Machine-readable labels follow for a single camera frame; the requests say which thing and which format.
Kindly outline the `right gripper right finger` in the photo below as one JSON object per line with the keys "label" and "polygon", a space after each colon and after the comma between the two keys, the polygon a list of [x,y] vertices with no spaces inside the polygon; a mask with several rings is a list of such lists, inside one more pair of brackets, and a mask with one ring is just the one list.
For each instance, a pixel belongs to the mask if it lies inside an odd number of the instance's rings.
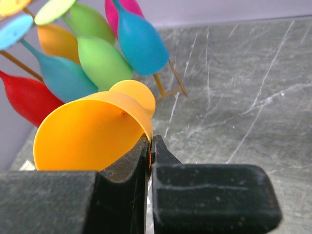
{"label": "right gripper right finger", "polygon": [[184,164],[152,140],[156,234],[266,234],[283,219],[267,173],[252,164]]}

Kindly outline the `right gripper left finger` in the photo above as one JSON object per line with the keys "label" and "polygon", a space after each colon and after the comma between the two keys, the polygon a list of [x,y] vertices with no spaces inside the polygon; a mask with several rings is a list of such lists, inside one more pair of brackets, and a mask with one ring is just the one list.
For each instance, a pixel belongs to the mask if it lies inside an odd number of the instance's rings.
{"label": "right gripper left finger", "polygon": [[0,175],[3,234],[143,234],[149,141],[97,171],[9,171]]}

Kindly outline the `orange wine glass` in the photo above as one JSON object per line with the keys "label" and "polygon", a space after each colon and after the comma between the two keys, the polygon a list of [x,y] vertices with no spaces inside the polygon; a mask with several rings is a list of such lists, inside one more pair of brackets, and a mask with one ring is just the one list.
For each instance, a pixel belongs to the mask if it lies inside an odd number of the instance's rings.
{"label": "orange wine glass", "polygon": [[116,83],[51,112],[34,140],[35,167],[100,171],[129,152],[142,135],[153,138],[156,101],[137,80]]}
{"label": "orange wine glass", "polygon": [[[30,0],[2,0],[0,2],[0,19],[14,15],[20,11],[34,17],[27,6]],[[67,29],[50,23],[44,26],[37,26],[39,43],[44,53],[52,56],[59,56],[80,64],[78,57],[78,41]]]}

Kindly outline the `light blue wine glass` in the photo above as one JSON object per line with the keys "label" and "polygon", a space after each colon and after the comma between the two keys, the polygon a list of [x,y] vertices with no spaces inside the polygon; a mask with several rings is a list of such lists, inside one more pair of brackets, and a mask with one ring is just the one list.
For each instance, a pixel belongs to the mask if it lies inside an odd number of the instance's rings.
{"label": "light blue wine glass", "polygon": [[81,66],[67,58],[46,55],[23,38],[33,24],[29,14],[22,14],[5,24],[0,29],[0,48],[7,49],[21,42],[37,58],[43,82],[49,91],[64,103],[96,93],[98,88]]}

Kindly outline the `red wine glass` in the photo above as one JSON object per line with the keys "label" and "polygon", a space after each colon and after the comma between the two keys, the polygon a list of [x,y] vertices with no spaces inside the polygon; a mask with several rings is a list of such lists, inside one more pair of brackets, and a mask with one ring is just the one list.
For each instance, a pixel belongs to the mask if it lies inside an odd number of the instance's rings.
{"label": "red wine glass", "polygon": [[36,127],[39,127],[52,111],[63,105],[43,82],[12,76],[3,71],[0,78],[13,109]]}

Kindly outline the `green wine glass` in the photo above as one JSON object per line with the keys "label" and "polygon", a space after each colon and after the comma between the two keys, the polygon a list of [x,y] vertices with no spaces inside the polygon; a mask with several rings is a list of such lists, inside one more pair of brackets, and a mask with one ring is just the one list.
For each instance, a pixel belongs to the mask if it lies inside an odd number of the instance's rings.
{"label": "green wine glass", "polygon": [[88,78],[101,90],[108,91],[116,83],[133,77],[133,70],[121,52],[101,38],[86,35],[70,19],[76,0],[49,0],[35,16],[37,25],[62,18],[78,41],[78,57]]}
{"label": "green wine glass", "polygon": [[115,44],[116,37],[111,27],[94,8],[76,2],[70,9],[70,19],[80,32],[101,38],[111,45]]}

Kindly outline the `dark blue wine glass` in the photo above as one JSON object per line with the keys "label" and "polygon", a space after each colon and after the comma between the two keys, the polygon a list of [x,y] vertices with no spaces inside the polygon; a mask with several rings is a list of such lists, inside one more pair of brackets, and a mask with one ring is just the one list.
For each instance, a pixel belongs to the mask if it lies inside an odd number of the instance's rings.
{"label": "dark blue wine glass", "polygon": [[160,34],[145,18],[132,13],[120,1],[113,4],[118,12],[118,41],[123,55],[140,76],[159,72],[169,61],[169,51]]}

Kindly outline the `magenta wine glass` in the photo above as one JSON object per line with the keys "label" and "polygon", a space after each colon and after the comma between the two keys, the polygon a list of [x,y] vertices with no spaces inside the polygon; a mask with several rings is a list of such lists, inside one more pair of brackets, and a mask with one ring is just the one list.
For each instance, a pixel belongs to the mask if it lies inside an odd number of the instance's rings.
{"label": "magenta wine glass", "polygon": [[[144,14],[136,0],[120,0],[121,5],[128,11],[139,15],[144,18]],[[107,21],[115,35],[118,38],[117,28],[118,28],[118,12],[112,0],[105,0],[104,3],[105,15]]]}

